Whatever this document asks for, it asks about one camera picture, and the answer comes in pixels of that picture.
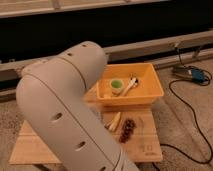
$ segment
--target gray floor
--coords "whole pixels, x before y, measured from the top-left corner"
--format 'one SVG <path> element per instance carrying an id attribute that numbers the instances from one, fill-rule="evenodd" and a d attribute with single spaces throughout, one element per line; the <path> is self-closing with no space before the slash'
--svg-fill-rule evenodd
<path id="1" fill-rule="evenodd" d="M 213 73 L 213 60 L 197 62 L 193 65 Z M 209 149 L 196 131 L 192 112 L 168 89 L 169 82 L 174 79 L 171 68 L 157 72 L 165 91 L 165 96 L 152 106 L 160 141 L 175 145 L 198 160 L 205 160 L 209 156 Z M 200 127 L 213 145 L 213 83 L 208 87 L 177 83 L 174 89 L 196 109 Z M 23 118 L 15 101 L 0 103 L 0 171 L 38 170 L 34 166 L 8 164 L 22 122 Z M 213 170 L 213 162 L 209 165 L 199 165 L 166 147 L 163 147 L 163 156 L 164 161 L 158 163 L 161 170 Z M 52 170 L 64 170 L 61 166 L 48 167 Z M 141 170 L 155 170 L 150 164 L 141 164 L 140 167 Z"/>

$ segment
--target orange plastic bin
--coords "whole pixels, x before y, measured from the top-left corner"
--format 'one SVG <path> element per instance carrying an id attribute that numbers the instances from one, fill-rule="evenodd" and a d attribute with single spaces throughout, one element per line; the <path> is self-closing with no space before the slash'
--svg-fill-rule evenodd
<path id="1" fill-rule="evenodd" d="M 139 84 L 126 96 L 115 96 L 110 88 L 110 81 L 119 78 L 128 85 L 131 76 L 137 77 Z M 107 65 L 102 78 L 97 83 L 97 99 L 105 106 L 151 104 L 163 96 L 155 69 L 150 63 Z"/>

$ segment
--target black cable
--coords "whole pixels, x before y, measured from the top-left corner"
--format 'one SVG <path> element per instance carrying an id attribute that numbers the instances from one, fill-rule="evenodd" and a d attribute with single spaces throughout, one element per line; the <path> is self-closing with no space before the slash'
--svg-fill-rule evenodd
<path id="1" fill-rule="evenodd" d="M 175 97 L 177 97 L 179 100 L 181 100 L 188 108 L 191 109 L 192 113 L 193 113 L 193 117 L 194 117 L 194 120 L 195 120 L 195 124 L 196 124 L 196 127 L 197 127 L 197 130 L 199 132 L 199 134 L 202 136 L 202 138 L 205 140 L 206 144 L 208 145 L 209 149 L 210 149 L 210 157 L 209 159 L 207 159 L 206 161 L 199 161 L 197 159 L 194 159 L 193 157 L 191 157 L 190 155 L 186 154 L 185 152 L 183 152 L 182 150 L 180 150 L 179 148 L 173 146 L 173 145 L 170 145 L 170 144 L 165 144 L 165 143 L 161 143 L 160 145 L 161 146 L 164 146 L 164 147 L 169 147 L 169 148 L 173 148 L 175 149 L 176 151 L 180 152 L 182 155 L 184 155 L 185 157 L 187 157 L 189 160 L 195 162 L 195 163 L 198 163 L 198 164 L 209 164 L 212 159 L 213 159 L 213 149 L 212 149 L 212 146 L 211 144 L 209 143 L 208 139 L 205 137 L 205 135 L 203 134 L 203 132 L 201 131 L 200 129 L 200 126 L 198 124 L 198 121 L 197 121 L 197 115 L 196 115 L 196 111 L 195 109 L 187 102 L 185 101 L 183 98 L 181 98 L 172 88 L 172 85 L 176 82 L 190 82 L 190 83 L 194 83 L 194 84 L 197 84 L 199 86 L 208 86 L 210 83 L 211 83 L 211 80 L 212 80 L 212 74 L 207 71 L 207 70 L 204 70 L 204 69 L 200 69 L 200 68 L 197 68 L 195 66 L 185 66 L 181 60 L 181 56 L 179 54 L 179 59 L 180 59 L 180 63 L 181 65 L 183 65 L 184 67 L 188 68 L 188 69 L 199 69 L 200 71 L 203 71 L 204 74 L 205 74 L 205 80 L 203 83 L 199 83 L 199 82 L 193 82 L 193 80 L 188 80 L 188 79 L 178 79 L 178 80 L 174 80 L 174 81 L 171 81 L 169 83 L 169 89 L 170 91 L 175 95 Z M 157 165 L 155 163 L 152 163 L 153 167 L 157 170 L 157 171 L 160 171 L 160 169 L 157 167 Z"/>
<path id="2" fill-rule="evenodd" d="M 186 65 L 182 61 L 182 58 L 181 58 L 181 55 L 180 55 L 180 49 L 179 48 L 175 48 L 175 50 L 176 50 L 176 52 L 178 54 L 180 64 L 183 65 L 183 67 L 186 67 Z"/>

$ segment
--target green cup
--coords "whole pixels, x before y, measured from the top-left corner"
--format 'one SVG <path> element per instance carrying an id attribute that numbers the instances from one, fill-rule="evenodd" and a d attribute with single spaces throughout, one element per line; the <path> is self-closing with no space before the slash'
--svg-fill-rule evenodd
<path id="1" fill-rule="evenodd" d="M 110 88 L 113 94 L 119 95 L 124 89 L 124 82 L 122 79 L 112 79 L 110 81 Z"/>

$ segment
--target plastic container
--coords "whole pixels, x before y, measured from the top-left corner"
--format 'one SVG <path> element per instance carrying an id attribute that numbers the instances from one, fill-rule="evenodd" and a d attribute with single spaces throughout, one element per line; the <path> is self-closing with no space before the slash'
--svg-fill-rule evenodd
<path id="1" fill-rule="evenodd" d="M 138 86 L 126 96 L 115 96 L 110 87 L 111 80 L 122 79 L 126 87 L 132 76 L 138 79 Z M 150 63 L 107 65 L 97 83 L 97 99 L 105 106 L 151 104 L 163 94 L 158 76 Z"/>

